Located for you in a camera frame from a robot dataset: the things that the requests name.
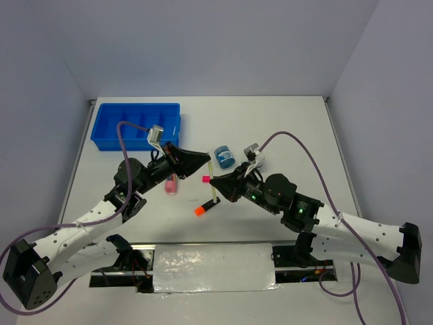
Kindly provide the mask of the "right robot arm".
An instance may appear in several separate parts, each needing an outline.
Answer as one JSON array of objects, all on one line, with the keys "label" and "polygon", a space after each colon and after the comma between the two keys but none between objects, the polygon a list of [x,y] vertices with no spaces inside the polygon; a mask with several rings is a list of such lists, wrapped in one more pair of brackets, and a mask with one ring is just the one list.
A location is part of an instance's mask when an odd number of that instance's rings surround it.
[{"label": "right robot arm", "polygon": [[262,178],[247,172],[247,163],[216,176],[211,186],[228,201],[245,198],[273,215],[297,233],[294,257],[302,265],[313,261],[348,261],[382,265],[388,276],[406,284],[420,281],[421,236],[406,222],[386,225],[348,213],[336,213],[320,200],[297,191],[296,184],[281,173]]}]

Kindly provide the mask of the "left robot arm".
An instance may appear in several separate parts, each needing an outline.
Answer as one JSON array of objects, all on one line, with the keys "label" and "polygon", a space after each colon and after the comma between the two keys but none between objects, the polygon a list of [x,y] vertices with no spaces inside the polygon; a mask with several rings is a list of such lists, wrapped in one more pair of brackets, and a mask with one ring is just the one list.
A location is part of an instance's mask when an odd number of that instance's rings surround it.
[{"label": "left robot arm", "polygon": [[113,265],[128,268],[138,252],[122,236],[110,231],[134,217],[146,204],[142,194],[172,175],[186,179],[210,161],[203,152],[183,150],[168,142],[160,147],[161,157],[143,165],[124,157],[114,176],[115,186],[88,213],[72,223],[53,225],[54,232],[29,243],[28,231],[2,252],[6,262],[3,280],[24,310],[1,304],[12,313],[33,316],[53,307],[61,298],[56,291],[70,288],[77,278],[95,269]]}]

